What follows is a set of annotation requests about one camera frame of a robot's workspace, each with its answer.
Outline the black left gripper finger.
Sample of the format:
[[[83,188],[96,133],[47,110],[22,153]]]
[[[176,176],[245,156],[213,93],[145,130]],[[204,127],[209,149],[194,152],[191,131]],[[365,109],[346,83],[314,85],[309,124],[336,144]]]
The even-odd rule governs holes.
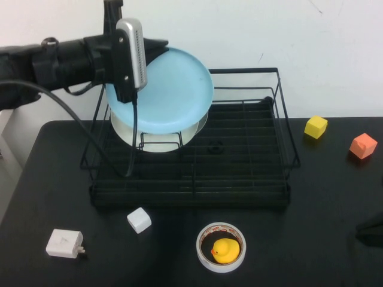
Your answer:
[[[168,44],[168,40],[144,38],[146,64],[149,65],[157,57],[166,53],[169,50]]]

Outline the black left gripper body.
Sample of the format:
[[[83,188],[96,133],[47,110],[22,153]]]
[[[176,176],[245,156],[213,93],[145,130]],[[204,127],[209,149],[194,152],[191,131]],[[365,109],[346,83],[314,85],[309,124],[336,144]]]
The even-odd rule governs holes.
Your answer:
[[[114,84],[114,67],[112,57],[113,35],[103,34],[85,37],[84,46],[90,60],[90,87],[99,84]]]

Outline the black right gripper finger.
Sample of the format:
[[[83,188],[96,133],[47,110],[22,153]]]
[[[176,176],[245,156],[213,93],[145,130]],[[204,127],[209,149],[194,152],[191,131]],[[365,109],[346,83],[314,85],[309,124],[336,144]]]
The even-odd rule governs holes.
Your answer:
[[[382,247],[382,213],[356,226],[355,238],[366,246]]]

